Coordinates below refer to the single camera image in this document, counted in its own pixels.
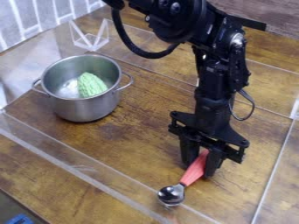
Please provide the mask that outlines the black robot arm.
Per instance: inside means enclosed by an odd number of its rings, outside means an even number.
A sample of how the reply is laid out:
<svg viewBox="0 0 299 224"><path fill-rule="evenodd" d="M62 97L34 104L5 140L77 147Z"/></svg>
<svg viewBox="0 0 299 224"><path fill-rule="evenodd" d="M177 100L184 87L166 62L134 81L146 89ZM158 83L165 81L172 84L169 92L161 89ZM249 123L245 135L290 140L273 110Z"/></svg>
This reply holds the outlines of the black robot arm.
<svg viewBox="0 0 299 224"><path fill-rule="evenodd" d="M189 165L198 148L208 149L204 176L220 168L224 159L240 162L248 140L230 128L232 105L242 94L249 71L245 62L241 23L217 10L206 0L102 0L110 7L117 34L126 48L138 56L158 59L182 44L190 44L194 54L198 86L194 89L194 112L173 111L168 126L180 138L181 161ZM144 14L156 37L169 44L160 52L140 49L126 35L120 11L130 7Z"/></svg>

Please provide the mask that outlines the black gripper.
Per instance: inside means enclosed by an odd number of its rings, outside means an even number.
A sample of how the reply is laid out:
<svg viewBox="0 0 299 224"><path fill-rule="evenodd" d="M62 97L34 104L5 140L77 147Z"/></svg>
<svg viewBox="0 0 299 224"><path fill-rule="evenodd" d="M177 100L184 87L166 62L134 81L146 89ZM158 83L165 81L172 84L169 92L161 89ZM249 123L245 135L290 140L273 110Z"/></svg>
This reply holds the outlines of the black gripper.
<svg viewBox="0 0 299 224"><path fill-rule="evenodd" d="M196 97L194 112L172 111L168 130L180 139L181 162L189 166L198 156L200 147L208 149L204 178L213 176L222 160L241 163L248 140L230 128L233 98L213 100Z"/></svg>

